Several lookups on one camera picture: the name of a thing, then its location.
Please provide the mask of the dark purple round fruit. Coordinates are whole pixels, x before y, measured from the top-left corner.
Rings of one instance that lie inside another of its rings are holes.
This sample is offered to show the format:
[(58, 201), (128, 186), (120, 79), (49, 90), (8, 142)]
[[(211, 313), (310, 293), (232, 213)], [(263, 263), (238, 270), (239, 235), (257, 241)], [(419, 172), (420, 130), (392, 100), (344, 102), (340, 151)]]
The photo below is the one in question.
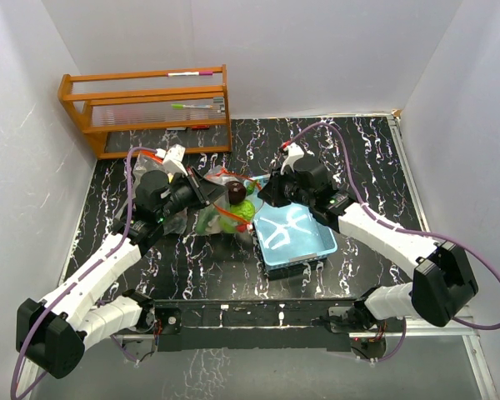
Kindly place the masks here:
[(225, 184), (227, 188), (228, 201), (230, 205), (241, 204), (247, 197), (247, 189), (239, 181), (229, 181)]

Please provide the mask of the dark green round vegetable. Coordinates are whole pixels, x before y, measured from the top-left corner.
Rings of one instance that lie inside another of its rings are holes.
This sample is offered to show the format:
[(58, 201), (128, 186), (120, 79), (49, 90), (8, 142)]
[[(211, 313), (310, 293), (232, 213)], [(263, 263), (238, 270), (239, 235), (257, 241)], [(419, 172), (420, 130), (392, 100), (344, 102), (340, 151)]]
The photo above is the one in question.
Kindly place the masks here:
[(256, 214), (256, 208), (250, 200), (243, 200), (239, 204), (230, 206), (230, 213), (247, 221), (251, 222)]

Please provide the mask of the clear zip bag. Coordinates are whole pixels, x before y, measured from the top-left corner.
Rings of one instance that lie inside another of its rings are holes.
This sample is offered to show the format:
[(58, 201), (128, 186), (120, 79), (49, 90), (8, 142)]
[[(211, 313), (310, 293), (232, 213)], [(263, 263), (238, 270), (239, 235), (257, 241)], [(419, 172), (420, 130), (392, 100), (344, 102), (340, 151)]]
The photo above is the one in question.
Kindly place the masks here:
[(157, 226), (164, 235), (183, 234), (188, 222), (185, 211), (165, 217), (163, 206), (170, 195), (171, 175), (156, 152), (142, 150), (132, 169), (132, 219)]
[[(208, 173), (205, 176), (206, 179), (210, 180), (211, 182), (221, 184), (225, 186), (225, 184), (229, 181), (239, 181), (244, 184), (244, 186), (247, 189), (247, 200), (250, 200), (255, 208), (256, 208), (256, 214), (258, 211), (263, 207), (263, 201), (258, 198), (258, 190), (261, 188), (261, 184), (258, 182), (256, 178), (252, 177), (247, 177), (241, 174), (237, 174), (235, 172), (230, 172), (228, 171), (225, 167), (220, 167), (217, 166), (211, 170), (208, 171)], [(211, 218), (213, 216), (217, 216), (217, 232), (215, 234), (219, 233), (225, 233), (219, 226), (219, 217), (224, 214), (227, 216), (235, 216), (230, 213), (230, 204), (228, 201), (228, 191), (227, 193), (220, 197), (216, 202), (214, 202), (212, 205), (205, 207), (202, 209), (199, 214), (197, 215), (197, 223), (195, 226), (195, 233), (197, 233), (197, 225), (198, 223), (203, 220), (204, 218)], [(243, 220), (246, 224), (251, 223), (253, 225), (253, 220), (251, 222), (247, 222)]]

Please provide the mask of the clear zip top bag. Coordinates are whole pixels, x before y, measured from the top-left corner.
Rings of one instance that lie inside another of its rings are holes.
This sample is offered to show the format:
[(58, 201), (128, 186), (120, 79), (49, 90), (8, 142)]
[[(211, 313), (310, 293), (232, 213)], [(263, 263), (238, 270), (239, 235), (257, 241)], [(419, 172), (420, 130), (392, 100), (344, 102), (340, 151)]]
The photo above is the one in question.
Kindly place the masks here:
[(164, 235), (183, 234), (188, 222), (185, 211), (165, 217), (163, 206), (170, 195), (171, 175), (156, 152), (142, 150), (132, 169), (132, 219), (157, 226)]

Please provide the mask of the white garlic bulb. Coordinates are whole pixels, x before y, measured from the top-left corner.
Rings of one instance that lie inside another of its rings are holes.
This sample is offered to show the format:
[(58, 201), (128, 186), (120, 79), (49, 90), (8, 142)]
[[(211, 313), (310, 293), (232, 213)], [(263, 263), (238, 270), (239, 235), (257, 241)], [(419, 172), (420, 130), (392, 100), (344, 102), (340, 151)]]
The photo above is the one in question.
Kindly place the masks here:
[(199, 235), (215, 234), (218, 230), (218, 217), (213, 216), (204, 218), (197, 224), (197, 233)]

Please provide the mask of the light green round fruit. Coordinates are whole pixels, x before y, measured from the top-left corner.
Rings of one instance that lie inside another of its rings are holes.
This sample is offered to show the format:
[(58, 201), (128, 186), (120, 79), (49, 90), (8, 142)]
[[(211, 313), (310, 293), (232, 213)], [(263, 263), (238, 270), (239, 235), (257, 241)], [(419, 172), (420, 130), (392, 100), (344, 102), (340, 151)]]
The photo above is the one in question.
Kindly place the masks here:
[(246, 224), (240, 217), (237, 216), (227, 216), (222, 214), (219, 217), (219, 226), (225, 232), (229, 234), (239, 233), (236, 226), (239, 224)]

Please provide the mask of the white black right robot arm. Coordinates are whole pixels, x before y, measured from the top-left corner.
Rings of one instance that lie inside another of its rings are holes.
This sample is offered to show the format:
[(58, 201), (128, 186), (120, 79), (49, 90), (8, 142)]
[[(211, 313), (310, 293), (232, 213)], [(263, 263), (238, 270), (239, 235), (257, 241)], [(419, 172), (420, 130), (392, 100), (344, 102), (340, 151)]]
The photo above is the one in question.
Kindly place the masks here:
[(325, 227), (354, 238), (394, 263), (409, 283), (374, 287), (358, 298), (335, 323), (372, 331), (389, 318), (417, 317), (444, 327), (478, 293), (465, 250), (448, 240), (409, 234), (336, 188), (328, 170), (304, 156), (271, 171), (258, 197), (280, 208), (305, 206)]

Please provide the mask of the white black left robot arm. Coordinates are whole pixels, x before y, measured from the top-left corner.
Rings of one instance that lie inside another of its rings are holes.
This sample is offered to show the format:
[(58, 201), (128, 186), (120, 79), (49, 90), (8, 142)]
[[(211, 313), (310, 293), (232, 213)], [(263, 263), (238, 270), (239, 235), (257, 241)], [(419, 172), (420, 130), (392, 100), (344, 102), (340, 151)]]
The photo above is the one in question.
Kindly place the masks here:
[(66, 377), (85, 351), (122, 329), (150, 330), (152, 300), (131, 291), (100, 308), (97, 300), (158, 242), (166, 224), (185, 209), (200, 210), (225, 195), (190, 167), (184, 173), (154, 170), (142, 175), (123, 219), (101, 247), (61, 286), (17, 310), (16, 349), (54, 378)]

